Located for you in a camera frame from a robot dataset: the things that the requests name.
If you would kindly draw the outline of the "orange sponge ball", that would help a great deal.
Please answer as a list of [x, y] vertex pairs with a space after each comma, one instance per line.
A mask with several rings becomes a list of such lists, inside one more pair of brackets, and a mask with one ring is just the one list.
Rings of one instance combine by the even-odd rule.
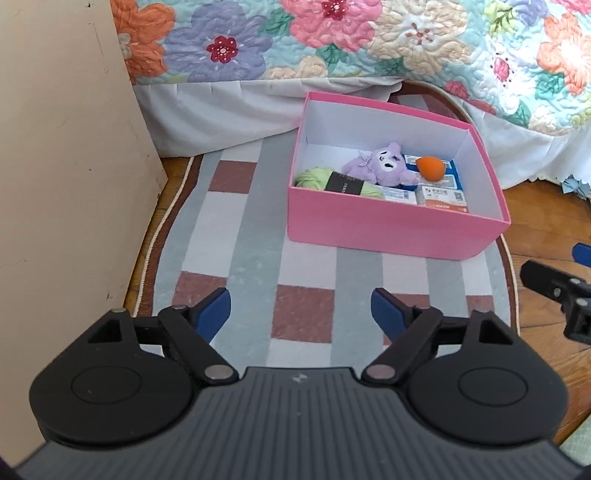
[[443, 160], [433, 156], [423, 156], [416, 160], [420, 174], [431, 181], [439, 181], [446, 174], [446, 164]]

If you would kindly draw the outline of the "green yarn ball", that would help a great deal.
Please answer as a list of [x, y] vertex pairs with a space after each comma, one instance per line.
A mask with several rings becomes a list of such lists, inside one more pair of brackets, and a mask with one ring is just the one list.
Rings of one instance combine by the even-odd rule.
[[305, 170], [295, 178], [294, 186], [308, 190], [385, 199], [384, 193], [376, 185], [349, 177], [329, 167], [315, 167]]

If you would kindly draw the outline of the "grey paper scraps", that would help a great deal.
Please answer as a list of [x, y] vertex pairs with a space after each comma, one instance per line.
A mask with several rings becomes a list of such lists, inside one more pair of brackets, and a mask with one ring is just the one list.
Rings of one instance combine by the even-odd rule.
[[562, 191], [564, 194], [575, 194], [583, 200], [591, 199], [591, 186], [581, 180], [577, 180], [574, 176], [569, 176], [561, 182]]

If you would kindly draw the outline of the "checkered grey red rug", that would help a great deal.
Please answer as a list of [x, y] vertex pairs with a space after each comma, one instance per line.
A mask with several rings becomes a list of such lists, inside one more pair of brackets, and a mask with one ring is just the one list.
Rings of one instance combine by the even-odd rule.
[[[432, 95], [391, 103], [467, 122]], [[362, 368], [388, 343], [370, 314], [378, 287], [413, 306], [452, 316], [491, 311], [514, 323], [514, 270], [503, 234], [465, 260], [290, 240], [287, 185], [297, 178], [290, 170], [300, 125], [188, 162], [149, 245], [134, 315], [191, 306], [225, 287], [231, 314], [213, 344], [238, 369]]]

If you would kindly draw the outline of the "white orange medicine box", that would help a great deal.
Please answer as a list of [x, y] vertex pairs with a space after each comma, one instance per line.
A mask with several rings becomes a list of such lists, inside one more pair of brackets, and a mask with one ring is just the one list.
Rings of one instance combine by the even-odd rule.
[[462, 190], [420, 185], [415, 190], [419, 205], [442, 210], [468, 213], [468, 204]]

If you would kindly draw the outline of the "white blue medicine box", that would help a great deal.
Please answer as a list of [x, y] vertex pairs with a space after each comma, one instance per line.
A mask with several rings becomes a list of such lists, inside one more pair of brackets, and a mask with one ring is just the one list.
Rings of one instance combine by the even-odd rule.
[[417, 198], [414, 191], [380, 186], [384, 199], [389, 202], [417, 205]]

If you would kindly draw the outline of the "blue medicine box middle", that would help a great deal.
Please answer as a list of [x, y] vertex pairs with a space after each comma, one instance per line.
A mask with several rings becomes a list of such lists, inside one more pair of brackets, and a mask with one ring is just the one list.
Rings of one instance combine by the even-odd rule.
[[452, 190], [462, 190], [462, 183], [455, 173], [445, 174], [439, 181], [431, 181], [425, 178], [422, 174], [418, 176], [419, 185], [427, 185], [434, 188], [446, 188]]

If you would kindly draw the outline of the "pink storage box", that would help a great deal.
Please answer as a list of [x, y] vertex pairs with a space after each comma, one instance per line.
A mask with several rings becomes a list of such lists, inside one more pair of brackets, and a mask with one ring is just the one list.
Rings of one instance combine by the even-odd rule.
[[398, 142], [412, 155], [455, 162], [466, 212], [287, 185], [287, 235], [318, 245], [446, 260], [484, 251], [510, 226], [494, 167], [476, 128], [394, 103], [311, 92], [304, 102], [290, 177]]

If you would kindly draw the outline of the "purple plush toy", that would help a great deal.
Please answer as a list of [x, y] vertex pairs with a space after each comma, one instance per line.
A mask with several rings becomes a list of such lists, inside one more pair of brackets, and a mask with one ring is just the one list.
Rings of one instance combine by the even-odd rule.
[[407, 167], [402, 147], [397, 142], [368, 154], [360, 152], [342, 166], [342, 174], [385, 187], [414, 187], [420, 181], [419, 173]]

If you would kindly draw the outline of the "blue medicine box rear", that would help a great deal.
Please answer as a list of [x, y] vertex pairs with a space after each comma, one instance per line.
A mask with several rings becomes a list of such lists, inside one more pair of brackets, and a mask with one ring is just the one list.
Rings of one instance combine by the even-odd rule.
[[442, 160], [439, 157], [406, 155], [405, 161], [410, 170], [417, 171], [423, 176], [443, 176], [455, 171], [453, 161]]

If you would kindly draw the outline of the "beige cabinet panel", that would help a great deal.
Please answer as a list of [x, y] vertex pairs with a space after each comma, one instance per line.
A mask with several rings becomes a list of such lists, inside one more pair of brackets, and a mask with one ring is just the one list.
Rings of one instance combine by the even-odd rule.
[[105, 1], [1, 5], [1, 455], [34, 377], [123, 303], [166, 175]]

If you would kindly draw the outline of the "floral quilt bedspread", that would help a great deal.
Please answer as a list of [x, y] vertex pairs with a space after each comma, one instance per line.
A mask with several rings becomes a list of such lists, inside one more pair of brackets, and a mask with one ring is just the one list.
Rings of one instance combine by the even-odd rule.
[[590, 120], [586, 1], [114, 1], [133, 83], [419, 80], [517, 126]]

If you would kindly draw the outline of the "white bed skirt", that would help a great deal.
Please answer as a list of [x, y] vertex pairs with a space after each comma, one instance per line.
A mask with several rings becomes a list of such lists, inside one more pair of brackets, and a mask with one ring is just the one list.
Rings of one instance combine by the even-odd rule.
[[136, 85], [133, 90], [162, 157], [190, 157], [293, 130], [310, 92], [382, 101], [432, 95], [477, 128], [503, 188], [526, 180], [590, 181], [589, 126], [561, 136], [530, 131], [425, 82], [308, 78]]

